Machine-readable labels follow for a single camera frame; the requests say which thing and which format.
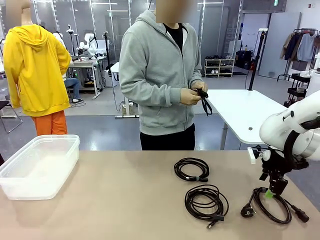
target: gray zip-up hoodie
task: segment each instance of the gray zip-up hoodie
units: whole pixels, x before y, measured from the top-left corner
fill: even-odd
[[[195,29],[183,23],[182,53],[153,12],[146,10],[126,31],[120,53],[122,93],[138,104],[140,131],[167,135],[189,128],[192,106],[180,104],[181,89],[201,81],[201,57]]]

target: hand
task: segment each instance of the hand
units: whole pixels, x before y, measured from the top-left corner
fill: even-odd
[[[204,81],[196,81],[194,84],[192,84],[191,89],[202,89],[202,91],[208,92],[208,85]]]
[[[181,89],[180,103],[187,106],[197,105],[201,100],[201,97],[198,96],[196,91],[193,91],[188,88]]]

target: neck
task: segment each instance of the neck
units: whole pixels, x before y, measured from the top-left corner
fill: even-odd
[[[22,9],[21,14],[21,25],[32,25],[34,24],[31,20],[31,10],[30,8]]]
[[[178,29],[179,28],[179,23],[165,23],[169,28],[171,29]]]

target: hoodie sleeve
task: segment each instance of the hoodie sleeve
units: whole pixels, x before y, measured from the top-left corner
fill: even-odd
[[[19,41],[14,34],[9,32],[5,38],[3,49],[3,64],[6,78],[8,80],[10,100],[13,108],[19,108],[20,96],[18,94],[18,79],[22,69],[23,58],[17,49],[19,48]]]
[[[198,41],[196,43],[196,56],[195,56],[195,65],[194,65],[193,75],[191,80],[189,81],[189,88],[191,89],[192,85],[196,82],[202,82],[202,75],[201,75],[201,53]]]
[[[149,84],[145,79],[146,67],[147,60],[141,42],[132,32],[127,32],[122,39],[119,61],[119,81],[123,95],[145,106],[169,107],[178,104],[181,89],[166,84]]]
[[[55,36],[52,35],[52,37],[55,43],[56,56],[58,58],[61,75],[63,75],[69,68],[71,56],[68,50],[61,44],[61,42],[59,42],[59,40],[56,39]]]

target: sneaker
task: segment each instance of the sneaker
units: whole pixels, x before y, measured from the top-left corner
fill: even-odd
[[[82,99],[72,99],[72,103],[73,104],[78,104],[78,103],[81,103],[81,102],[83,102]]]

